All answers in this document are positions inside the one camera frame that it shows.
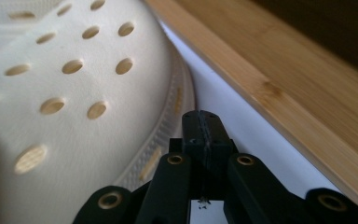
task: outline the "bamboo board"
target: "bamboo board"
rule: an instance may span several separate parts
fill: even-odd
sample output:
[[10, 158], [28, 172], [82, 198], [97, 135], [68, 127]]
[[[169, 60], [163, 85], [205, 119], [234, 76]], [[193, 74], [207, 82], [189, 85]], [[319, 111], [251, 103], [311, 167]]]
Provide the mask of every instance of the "bamboo board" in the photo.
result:
[[358, 203], [358, 70], [253, 1], [146, 3]]

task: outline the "white surface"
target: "white surface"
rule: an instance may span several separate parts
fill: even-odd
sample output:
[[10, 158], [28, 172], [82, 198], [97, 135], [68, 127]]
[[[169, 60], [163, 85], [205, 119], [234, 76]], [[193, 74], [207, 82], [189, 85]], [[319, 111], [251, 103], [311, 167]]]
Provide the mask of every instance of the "white surface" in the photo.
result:
[[[55, 36], [37, 41], [46, 34]], [[73, 61], [82, 66], [67, 70]], [[168, 151], [194, 109], [186, 76], [138, 0], [64, 1], [0, 48], [0, 223], [71, 223], [97, 189], [140, 187], [151, 155]], [[57, 98], [63, 107], [47, 113]]]
[[[37, 24], [62, 0], [0, 0], [0, 49]], [[33, 17], [10, 18], [23, 12]]]
[[[197, 108], [215, 113], [240, 152], [257, 156], [289, 191], [304, 198], [316, 188], [338, 190], [167, 26], [167, 35], [190, 67]], [[222, 214], [192, 206], [192, 223], [222, 223]]]

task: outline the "wooden edge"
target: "wooden edge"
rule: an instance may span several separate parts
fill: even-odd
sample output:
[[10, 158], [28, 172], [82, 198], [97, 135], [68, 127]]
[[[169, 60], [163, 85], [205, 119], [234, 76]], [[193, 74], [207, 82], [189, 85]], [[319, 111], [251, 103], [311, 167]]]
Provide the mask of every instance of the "wooden edge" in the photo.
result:
[[146, 0], [199, 56], [358, 204], [358, 154], [173, 0]]

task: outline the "screw hole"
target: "screw hole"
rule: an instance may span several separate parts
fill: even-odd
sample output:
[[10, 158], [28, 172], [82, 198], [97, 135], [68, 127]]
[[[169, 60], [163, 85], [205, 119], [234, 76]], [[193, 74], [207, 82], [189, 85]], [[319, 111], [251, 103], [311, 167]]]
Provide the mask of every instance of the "screw hole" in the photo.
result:
[[122, 196], [117, 191], [104, 194], [98, 201], [98, 205], [102, 209], [111, 209], [121, 204]]
[[237, 162], [239, 162], [242, 165], [253, 165], [255, 164], [255, 161], [247, 156], [240, 156], [237, 158]]
[[327, 195], [327, 194], [319, 195], [318, 201], [324, 207], [336, 212], [345, 212], [348, 209], [347, 205], [344, 202], [342, 202], [339, 198], [332, 195]]
[[172, 165], [177, 165], [183, 162], [183, 158], [181, 156], [170, 156], [168, 162]]

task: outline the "white plastic surface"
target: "white plastic surface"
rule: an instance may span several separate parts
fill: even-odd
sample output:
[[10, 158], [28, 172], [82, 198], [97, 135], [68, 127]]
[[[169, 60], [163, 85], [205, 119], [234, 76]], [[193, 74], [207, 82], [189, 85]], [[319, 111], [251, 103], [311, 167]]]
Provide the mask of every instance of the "white plastic surface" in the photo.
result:
[[71, 223], [151, 177], [191, 80], [142, 1], [62, 1], [31, 27], [0, 46], [0, 223]]
[[0, 0], [0, 49], [37, 24], [62, 0]]

